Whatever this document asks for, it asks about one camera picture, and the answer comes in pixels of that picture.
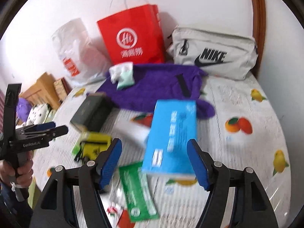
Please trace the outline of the person's left hand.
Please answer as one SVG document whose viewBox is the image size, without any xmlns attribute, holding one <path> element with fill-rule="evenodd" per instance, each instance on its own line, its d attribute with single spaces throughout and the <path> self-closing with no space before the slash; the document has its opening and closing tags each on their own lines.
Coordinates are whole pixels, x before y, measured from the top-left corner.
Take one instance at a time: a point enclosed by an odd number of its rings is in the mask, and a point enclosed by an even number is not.
<svg viewBox="0 0 304 228">
<path fill-rule="evenodd" d="M 17 169 L 17 174 L 19 175 L 16 178 L 17 184 L 22 188 L 27 188 L 31 185 L 32 175 L 33 175 L 33 152 L 27 152 L 27 161 L 26 163 Z M 6 161 L 1 161 L 1 181 L 7 186 L 11 187 L 10 177 L 15 176 L 15 170 L 12 166 Z"/>
</svg>

